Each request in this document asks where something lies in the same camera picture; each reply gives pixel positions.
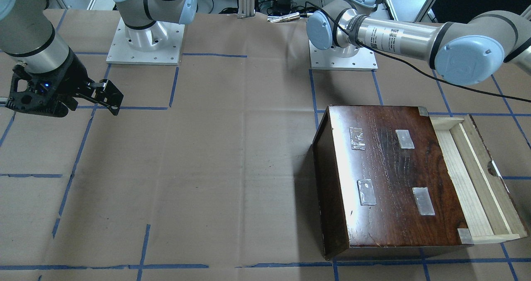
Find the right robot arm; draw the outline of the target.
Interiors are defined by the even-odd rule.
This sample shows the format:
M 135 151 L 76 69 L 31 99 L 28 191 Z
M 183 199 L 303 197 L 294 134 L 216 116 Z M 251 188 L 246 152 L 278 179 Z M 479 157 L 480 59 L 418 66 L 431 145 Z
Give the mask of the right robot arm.
M 123 94 L 108 79 L 95 82 L 43 11 L 51 0 L 1 0 L 1 49 L 15 60 L 5 107 L 65 117 L 78 98 L 119 113 Z M 163 22 L 190 24 L 197 0 L 114 0 L 134 49 L 154 49 L 167 39 Z

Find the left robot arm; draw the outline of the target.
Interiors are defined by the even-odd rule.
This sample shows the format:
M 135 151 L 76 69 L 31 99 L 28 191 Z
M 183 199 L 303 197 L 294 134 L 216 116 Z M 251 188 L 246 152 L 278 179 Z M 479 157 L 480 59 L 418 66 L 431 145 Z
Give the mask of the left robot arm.
M 480 83 L 502 63 L 530 72 L 531 24 L 508 11 L 491 11 L 466 24 L 440 27 L 377 19 L 377 0 L 334 0 L 307 20 L 307 35 L 320 50 L 364 47 L 428 62 L 457 86 Z

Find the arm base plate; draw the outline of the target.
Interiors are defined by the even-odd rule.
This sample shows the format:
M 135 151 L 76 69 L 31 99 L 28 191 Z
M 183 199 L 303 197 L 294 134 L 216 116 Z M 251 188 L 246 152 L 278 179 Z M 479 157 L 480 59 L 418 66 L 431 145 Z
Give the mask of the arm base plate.
M 377 60 L 372 51 L 349 45 L 347 48 L 333 47 L 317 49 L 309 42 L 311 69 L 314 70 L 377 70 Z
M 185 25 L 156 22 L 136 30 L 121 19 L 106 61 L 109 64 L 178 65 Z

